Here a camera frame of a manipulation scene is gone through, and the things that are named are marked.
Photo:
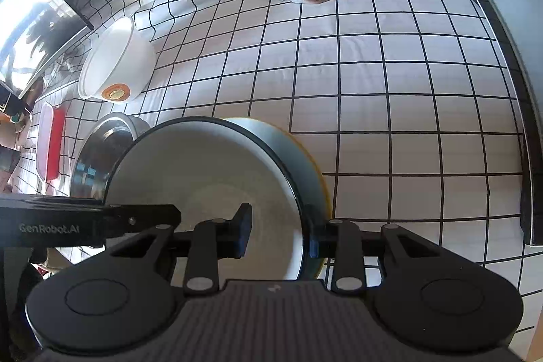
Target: orange sticker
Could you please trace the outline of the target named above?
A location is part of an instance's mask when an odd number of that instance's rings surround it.
[[[102,97],[113,102],[122,102],[130,97],[130,88],[124,83],[115,83],[102,91]]]

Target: red tray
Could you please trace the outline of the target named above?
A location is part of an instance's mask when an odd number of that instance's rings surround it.
[[[64,111],[44,103],[37,132],[36,170],[42,181],[59,176]]]

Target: grid tablecloth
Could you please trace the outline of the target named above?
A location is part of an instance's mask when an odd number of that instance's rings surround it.
[[[295,135],[320,166],[333,215],[368,230],[394,221],[503,275],[523,294],[512,347],[525,355],[543,303],[543,254],[519,227],[522,123],[495,36],[471,0],[77,0],[95,31],[48,70],[36,103],[67,111],[61,176],[112,111],[151,126],[180,116],[251,116]],[[129,104],[82,100],[92,42],[134,16],[157,52]],[[36,124],[14,173],[35,193]],[[78,261],[81,250],[69,251]],[[368,278],[378,284],[376,262]],[[333,263],[321,277],[330,279]]]

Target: white plastic bowl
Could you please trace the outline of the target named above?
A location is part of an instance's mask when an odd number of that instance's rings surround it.
[[[134,100],[151,78],[156,64],[153,46],[131,18],[115,21],[94,44],[78,83],[82,99],[112,103]]]

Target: stainless steel bowl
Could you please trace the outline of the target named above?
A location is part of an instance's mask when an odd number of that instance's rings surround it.
[[[97,121],[72,168],[70,196],[102,199],[113,166],[148,129],[147,122],[121,112]]]

